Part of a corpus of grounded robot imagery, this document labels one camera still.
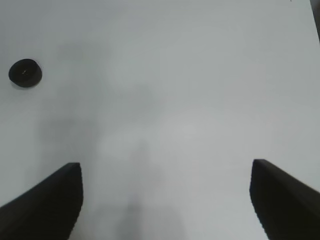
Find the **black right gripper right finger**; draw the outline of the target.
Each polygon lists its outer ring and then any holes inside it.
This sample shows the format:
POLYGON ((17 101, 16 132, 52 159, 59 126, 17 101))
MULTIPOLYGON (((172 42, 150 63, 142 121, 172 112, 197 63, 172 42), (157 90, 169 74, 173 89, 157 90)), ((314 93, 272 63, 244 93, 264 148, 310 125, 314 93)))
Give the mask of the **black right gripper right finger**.
POLYGON ((320 238, 320 193, 268 160, 253 161, 249 195, 268 239, 320 238))

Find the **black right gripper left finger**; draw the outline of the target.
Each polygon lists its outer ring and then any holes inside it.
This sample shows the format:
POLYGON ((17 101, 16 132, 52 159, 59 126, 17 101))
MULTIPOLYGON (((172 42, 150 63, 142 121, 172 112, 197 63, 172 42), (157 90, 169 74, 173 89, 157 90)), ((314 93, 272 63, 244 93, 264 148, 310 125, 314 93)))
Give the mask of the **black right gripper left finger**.
POLYGON ((70 162, 0 208, 2 240, 67 240, 83 205, 82 169, 70 162))

